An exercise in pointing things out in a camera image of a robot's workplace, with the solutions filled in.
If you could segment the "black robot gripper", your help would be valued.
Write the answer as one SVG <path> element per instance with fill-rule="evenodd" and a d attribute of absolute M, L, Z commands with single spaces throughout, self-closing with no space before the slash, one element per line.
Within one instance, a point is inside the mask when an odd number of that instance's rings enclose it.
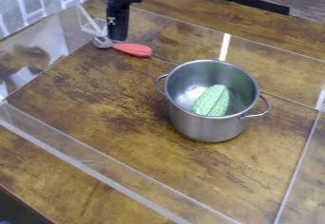
<path fill-rule="evenodd" d="M 128 36 L 130 8 L 119 6 L 140 2 L 142 0 L 108 0 L 107 28 L 112 40 L 124 41 Z"/>

